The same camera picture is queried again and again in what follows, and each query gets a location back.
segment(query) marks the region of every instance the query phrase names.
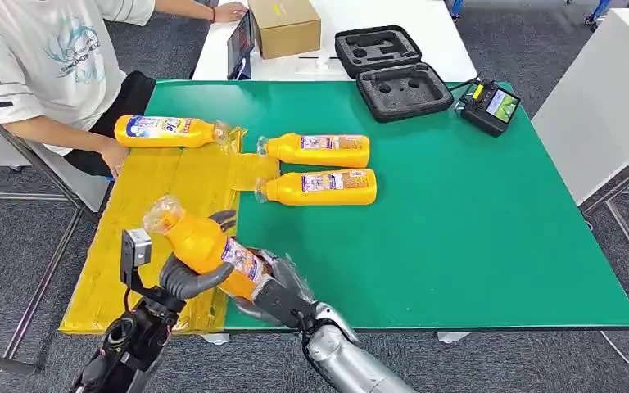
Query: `black pants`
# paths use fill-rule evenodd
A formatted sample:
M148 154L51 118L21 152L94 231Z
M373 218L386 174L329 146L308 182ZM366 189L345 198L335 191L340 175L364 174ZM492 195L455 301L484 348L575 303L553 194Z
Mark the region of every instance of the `black pants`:
M156 81L138 71L129 74L121 84L121 90L110 109L90 129L109 138L115 137L115 123L123 115L143 115L151 100ZM110 167L102 159L100 153L85 150L73 150L64 159L76 169L97 176L112 177Z

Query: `human hand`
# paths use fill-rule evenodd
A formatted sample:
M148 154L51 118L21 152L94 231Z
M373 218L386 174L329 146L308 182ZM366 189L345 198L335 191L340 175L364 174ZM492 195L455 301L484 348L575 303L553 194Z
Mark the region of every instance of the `human hand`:
M124 165L126 156L129 155L129 149L121 146L116 139L106 138L98 153L102 156L105 164L110 167L112 177L117 178L121 173L121 167Z
M247 12L247 8L241 2L229 2L222 6L217 6L215 11L214 22L225 23L241 20Z

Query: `yellow plastic bag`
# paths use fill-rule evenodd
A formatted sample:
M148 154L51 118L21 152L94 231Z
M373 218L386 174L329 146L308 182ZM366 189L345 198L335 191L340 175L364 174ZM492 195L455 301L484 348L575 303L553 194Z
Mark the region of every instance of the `yellow plastic bag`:
M196 149L133 149L112 190L83 272L59 330L66 333L102 333L124 312L126 287L120 281L122 229L140 228L141 218L155 200L171 194L195 215L237 209L236 189L250 189L256 178L278 177L278 162L241 151L244 129L231 132L229 142ZM151 263L138 271L146 287L158 283L158 273L170 255L170 243L152 235ZM129 305L140 296L132 292ZM217 332L222 329L228 297L220 290L206 291L189 300L176 332Z

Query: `plastic bottle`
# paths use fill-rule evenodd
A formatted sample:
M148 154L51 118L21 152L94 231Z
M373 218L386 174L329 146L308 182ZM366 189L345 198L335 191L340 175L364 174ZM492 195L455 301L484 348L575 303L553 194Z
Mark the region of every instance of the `plastic bottle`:
M289 206L369 205L378 186L371 169L344 169L298 174L257 181L259 201L278 201Z
M163 196L143 216L149 232L164 235L174 254L197 273L208 273L223 262L235 270L218 287L232 297L252 300L251 294L269 271L262 260L226 235L215 221L182 209L172 196Z
M201 119L178 117L121 116L115 124L115 138L126 147L200 147L225 144L229 127Z
M256 151L291 164L364 168L370 158L370 139L364 135L285 135L259 137Z

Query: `controller screen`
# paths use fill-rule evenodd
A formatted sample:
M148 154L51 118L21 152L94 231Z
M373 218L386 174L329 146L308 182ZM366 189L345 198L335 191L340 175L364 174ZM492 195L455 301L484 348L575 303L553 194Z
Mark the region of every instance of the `controller screen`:
M486 107L486 112L495 116L503 123L508 123L517 110L519 99L502 89L497 89Z

